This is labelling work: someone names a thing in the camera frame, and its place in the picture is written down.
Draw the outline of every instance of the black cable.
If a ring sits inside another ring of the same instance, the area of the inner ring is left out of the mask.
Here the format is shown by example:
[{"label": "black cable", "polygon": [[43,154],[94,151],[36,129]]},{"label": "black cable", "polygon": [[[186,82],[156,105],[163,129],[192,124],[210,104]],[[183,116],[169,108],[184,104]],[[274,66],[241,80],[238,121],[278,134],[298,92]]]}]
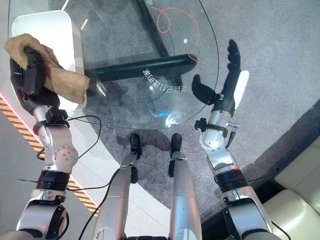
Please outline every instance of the black cable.
[{"label": "black cable", "polygon": [[68,230],[68,227],[69,227],[69,214],[68,214],[68,212],[66,212],[65,218],[66,218],[65,229],[63,230],[63,232],[61,233],[61,235],[60,235],[56,240],[61,239],[61,238],[63,237],[63,235],[65,235],[65,233],[66,233],[67,230]]},{"label": "black cable", "polygon": [[72,117],[72,118],[69,118],[68,121],[78,120],[78,119],[82,119],[82,118],[96,118],[96,119],[98,119],[98,121],[99,121],[99,132],[98,132],[98,137],[96,138],[96,141],[94,142],[94,144],[91,147],[89,147],[84,153],[82,153],[78,157],[78,159],[80,159],[83,155],[85,155],[88,151],[90,151],[97,144],[97,142],[99,141],[99,138],[100,138],[101,128],[102,128],[102,122],[101,122],[100,118],[97,117],[97,116],[94,116],[94,115],[85,115],[85,116]]},{"label": "black cable", "polygon": [[253,182],[253,181],[256,181],[256,180],[260,180],[260,179],[265,179],[265,178],[268,178],[268,177],[271,177],[271,176],[262,176],[262,177],[258,177],[258,178],[255,178],[255,179],[252,179],[252,180],[249,180],[248,182]]},{"label": "black cable", "polygon": [[145,162],[145,161],[137,161],[138,163],[142,163],[142,164],[147,164],[147,165],[149,165],[149,166],[151,166],[151,167],[154,167],[166,180],[167,180],[167,178],[166,178],[166,176],[160,171],[160,169],[159,168],[157,168],[155,165],[152,165],[152,164],[150,164],[150,163],[148,163],[148,162]]},{"label": "black cable", "polygon": [[275,224],[273,221],[271,221],[271,223],[273,224],[273,225],[275,225],[281,232],[283,232],[286,236],[287,236],[287,238],[289,239],[289,240],[291,240],[291,237],[289,236],[289,234],[288,233],[286,233],[281,227],[279,227],[277,224]]},{"label": "black cable", "polygon": [[114,174],[112,175],[112,177],[110,178],[109,187],[108,187],[108,189],[107,189],[107,191],[106,191],[106,193],[105,193],[105,195],[104,195],[103,200],[101,201],[101,203],[99,204],[99,206],[94,210],[94,212],[91,214],[91,216],[89,217],[89,219],[86,221],[86,223],[85,223],[85,225],[84,225],[84,227],[83,227],[83,229],[82,229],[82,231],[81,231],[81,234],[80,234],[78,240],[81,240],[81,238],[82,238],[82,236],[83,236],[83,234],[84,234],[84,232],[85,232],[88,224],[90,223],[90,220],[94,217],[94,215],[96,214],[96,212],[98,211],[98,209],[102,206],[102,204],[104,204],[105,200],[107,199],[107,196],[108,196],[108,193],[109,193],[109,189],[110,189],[111,183],[112,183],[112,181],[114,180],[114,178],[115,178],[115,176],[117,175],[117,173],[119,172],[119,170],[120,170],[120,168],[118,168],[118,169],[114,172]]},{"label": "black cable", "polygon": [[235,131],[230,132],[229,140],[228,140],[228,143],[225,146],[225,149],[227,149],[231,145],[232,141],[235,138],[235,135],[236,135]]},{"label": "black cable", "polygon": [[36,158],[39,159],[39,160],[41,160],[41,161],[44,161],[45,159],[40,156],[44,151],[45,151],[45,148],[42,147],[41,151],[39,151],[39,152],[36,154]]},{"label": "black cable", "polygon": [[108,182],[106,185],[103,185],[103,186],[95,186],[95,187],[85,187],[85,188],[77,188],[77,189],[70,189],[68,187],[66,187],[65,189],[67,189],[68,191],[80,191],[80,190],[90,190],[90,189],[103,189],[105,188],[106,186],[108,186],[110,184],[110,182]]},{"label": "black cable", "polygon": [[213,90],[215,90],[216,87],[217,87],[217,83],[218,83],[218,78],[219,78],[219,66],[220,66],[218,42],[217,42],[215,30],[214,30],[214,28],[213,28],[213,26],[212,26],[212,24],[211,24],[211,21],[210,21],[208,15],[207,15],[207,12],[206,12],[204,6],[202,5],[201,0],[199,0],[199,3],[200,3],[200,5],[201,5],[201,7],[202,7],[202,9],[203,9],[203,11],[204,11],[204,14],[205,14],[207,20],[209,21],[210,27],[211,27],[212,32],[213,32],[215,44],[216,44],[216,55],[217,55],[217,57],[218,57],[218,63],[217,63],[217,65],[218,65],[218,71],[217,71],[217,73],[216,73],[216,81],[215,81],[215,86],[214,86],[214,89],[213,89]]}]

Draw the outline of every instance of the warning tape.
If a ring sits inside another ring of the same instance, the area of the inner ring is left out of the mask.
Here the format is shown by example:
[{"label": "warning tape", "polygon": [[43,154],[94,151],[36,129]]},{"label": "warning tape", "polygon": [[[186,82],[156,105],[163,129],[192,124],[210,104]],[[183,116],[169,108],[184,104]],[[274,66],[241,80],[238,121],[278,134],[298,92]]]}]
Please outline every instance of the warning tape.
[{"label": "warning tape", "polygon": [[[17,131],[23,136],[23,138],[29,143],[29,145],[38,153],[42,150],[43,145],[38,141],[29,128],[25,125],[18,114],[12,109],[12,107],[5,101],[3,97],[0,96],[0,109],[7,119],[13,124]],[[40,157],[45,158],[46,153],[43,152],[40,154]],[[70,175],[69,182],[67,187],[70,190],[81,189],[82,187],[77,183],[75,178]],[[92,201],[86,191],[77,190],[73,191],[73,194],[82,202],[82,204],[90,211],[94,212],[97,208],[97,205]]]}]

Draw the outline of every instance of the glass table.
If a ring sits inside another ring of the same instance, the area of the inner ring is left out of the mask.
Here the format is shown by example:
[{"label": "glass table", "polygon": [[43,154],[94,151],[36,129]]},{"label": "glass table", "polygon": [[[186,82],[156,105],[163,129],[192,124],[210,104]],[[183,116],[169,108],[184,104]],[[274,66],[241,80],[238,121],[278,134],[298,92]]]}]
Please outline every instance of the glass table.
[{"label": "glass table", "polygon": [[215,88],[219,59],[199,0],[11,0],[8,36],[16,17],[53,10],[81,29],[84,114],[110,127],[163,129],[204,108],[193,77]]}]

